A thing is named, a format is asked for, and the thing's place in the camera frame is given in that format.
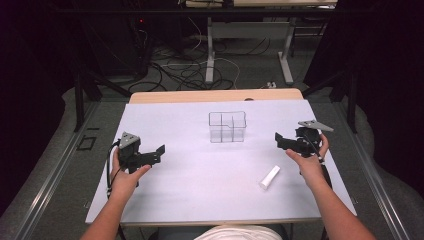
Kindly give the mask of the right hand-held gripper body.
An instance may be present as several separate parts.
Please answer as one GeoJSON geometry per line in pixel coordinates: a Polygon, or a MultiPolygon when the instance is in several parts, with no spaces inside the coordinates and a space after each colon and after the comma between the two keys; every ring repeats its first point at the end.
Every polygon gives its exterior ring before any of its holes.
{"type": "Polygon", "coordinates": [[[300,127],[296,129],[296,137],[301,143],[298,150],[303,157],[310,157],[312,154],[319,154],[318,149],[321,144],[320,134],[323,131],[333,132],[334,129],[317,120],[299,121],[300,127]]]}

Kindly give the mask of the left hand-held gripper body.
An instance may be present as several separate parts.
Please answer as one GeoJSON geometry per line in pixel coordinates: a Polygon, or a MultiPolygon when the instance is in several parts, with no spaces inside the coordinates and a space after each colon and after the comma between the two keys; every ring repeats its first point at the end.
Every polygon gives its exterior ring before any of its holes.
{"type": "Polygon", "coordinates": [[[118,160],[122,170],[128,170],[134,173],[140,167],[147,165],[147,162],[141,157],[139,147],[141,140],[138,136],[123,132],[118,146],[118,160]]]}

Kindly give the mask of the person's left hand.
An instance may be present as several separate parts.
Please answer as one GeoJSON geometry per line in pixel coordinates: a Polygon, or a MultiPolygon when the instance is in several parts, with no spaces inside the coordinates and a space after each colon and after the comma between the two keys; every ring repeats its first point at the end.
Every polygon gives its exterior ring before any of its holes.
{"type": "Polygon", "coordinates": [[[112,201],[127,202],[132,196],[139,179],[151,169],[151,166],[144,165],[133,173],[126,173],[120,168],[118,156],[119,149],[116,148],[113,154],[112,186],[109,199],[112,201]]]}

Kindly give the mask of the person's right hand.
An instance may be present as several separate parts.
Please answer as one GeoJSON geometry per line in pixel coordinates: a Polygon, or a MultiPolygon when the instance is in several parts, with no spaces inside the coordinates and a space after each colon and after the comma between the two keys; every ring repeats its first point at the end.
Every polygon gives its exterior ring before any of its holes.
{"type": "Polygon", "coordinates": [[[294,160],[295,163],[299,166],[300,173],[310,189],[314,189],[321,185],[328,187],[320,160],[324,159],[328,151],[329,141],[324,134],[321,134],[320,137],[322,140],[322,145],[319,149],[319,154],[304,158],[291,149],[285,151],[286,155],[294,160]]]}

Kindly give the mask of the white tube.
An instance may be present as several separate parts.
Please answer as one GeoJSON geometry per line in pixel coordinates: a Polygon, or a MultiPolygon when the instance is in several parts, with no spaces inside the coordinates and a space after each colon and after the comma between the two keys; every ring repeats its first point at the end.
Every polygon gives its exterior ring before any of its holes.
{"type": "Polygon", "coordinates": [[[272,183],[273,179],[276,177],[276,175],[279,173],[280,167],[275,165],[268,174],[259,182],[259,186],[263,190],[267,190],[270,184],[272,183]]]}

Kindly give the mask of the clear plastic compartment organizer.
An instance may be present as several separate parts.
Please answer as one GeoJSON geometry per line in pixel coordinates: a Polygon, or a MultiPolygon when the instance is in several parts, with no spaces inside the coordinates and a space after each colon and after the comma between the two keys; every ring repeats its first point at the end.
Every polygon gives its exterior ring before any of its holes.
{"type": "Polygon", "coordinates": [[[247,128],[244,111],[210,112],[208,117],[211,143],[244,141],[247,128]]]}

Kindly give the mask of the black metal stand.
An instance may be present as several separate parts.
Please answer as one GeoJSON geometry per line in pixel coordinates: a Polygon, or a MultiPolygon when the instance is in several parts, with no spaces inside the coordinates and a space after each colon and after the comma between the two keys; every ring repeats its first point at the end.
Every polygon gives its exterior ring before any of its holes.
{"type": "Polygon", "coordinates": [[[109,89],[123,95],[130,97],[132,93],[117,84],[109,81],[104,76],[95,73],[93,70],[88,69],[85,65],[77,68],[76,75],[74,76],[74,90],[75,90],[75,109],[76,109],[76,126],[74,131],[78,132],[85,122],[84,110],[84,94],[88,96],[91,101],[100,101],[103,97],[97,84],[105,85],[109,89]]]}
{"type": "Polygon", "coordinates": [[[343,97],[348,99],[346,110],[346,122],[353,133],[357,133],[356,129],[356,101],[357,101],[357,85],[358,85],[359,69],[356,67],[346,67],[337,71],[330,77],[318,82],[312,87],[308,87],[302,91],[302,95],[307,97],[322,88],[334,84],[333,90],[330,92],[330,100],[332,102],[341,102],[343,97]]]}

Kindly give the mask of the person's white clothing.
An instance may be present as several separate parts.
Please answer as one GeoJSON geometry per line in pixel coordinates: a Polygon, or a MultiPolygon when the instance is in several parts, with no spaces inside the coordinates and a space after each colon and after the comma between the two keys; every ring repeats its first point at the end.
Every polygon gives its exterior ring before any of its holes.
{"type": "Polygon", "coordinates": [[[255,225],[216,226],[194,240],[283,240],[282,236],[270,228],[255,225]]]}

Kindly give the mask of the black computer case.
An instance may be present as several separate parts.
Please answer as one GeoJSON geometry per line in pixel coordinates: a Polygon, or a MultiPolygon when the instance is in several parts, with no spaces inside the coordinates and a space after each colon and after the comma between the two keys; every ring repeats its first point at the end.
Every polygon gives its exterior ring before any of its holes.
{"type": "Polygon", "coordinates": [[[154,39],[140,27],[138,18],[101,18],[95,33],[99,40],[98,61],[106,75],[147,75],[154,39]]]}

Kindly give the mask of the metal floor rail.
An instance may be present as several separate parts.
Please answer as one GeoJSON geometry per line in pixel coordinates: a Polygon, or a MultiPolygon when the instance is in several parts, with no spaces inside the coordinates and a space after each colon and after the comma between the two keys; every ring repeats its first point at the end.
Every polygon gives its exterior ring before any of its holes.
{"type": "Polygon", "coordinates": [[[343,129],[347,132],[347,135],[351,139],[354,149],[359,156],[358,163],[361,166],[364,177],[373,193],[374,200],[385,219],[386,225],[389,228],[393,239],[410,240],[371,156],[366,152],[365,146],[362,144],[358,134],[354,133],[352,127],[348,124],[346,108],[342,102],[335,102],[333,107],[338,118],[342,120],[343,129]]]}
{"type": "Polygon", "coordinates": [[[18,196],[22,217],[12,240],[78,240],[103,168],[102,105],[90,103],[77,132],[54,135],[18,196]]]}

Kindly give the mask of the white metal desk frame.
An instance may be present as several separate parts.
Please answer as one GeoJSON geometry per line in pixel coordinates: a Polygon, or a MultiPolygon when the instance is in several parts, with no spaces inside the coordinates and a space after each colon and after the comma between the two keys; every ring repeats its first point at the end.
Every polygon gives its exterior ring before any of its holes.
{"type": "MultiPolygon", "coordinates": [[[[235,10],[252,8],[253,10],[332,10],[338,0],[185,0],[189,8],[196,9],[225,9],[233,7],[235,10]]],[[[245,22],[245,23],[220,23],[211,17],[207,18],[207,43],[208,58],[206,82],[211,82],[214,77],[214,64],[216,61],[213,43],[219,38],[254,38],[249,30],[257,30],[261,37],[268,39],[284,40],[284,48],[278,53],[278,59],[283,77],[287,85],[293,85],[294,80],[288,63],[288,55],[294,31],[296,18],[289,17],[285,22],[245,22]]]]}

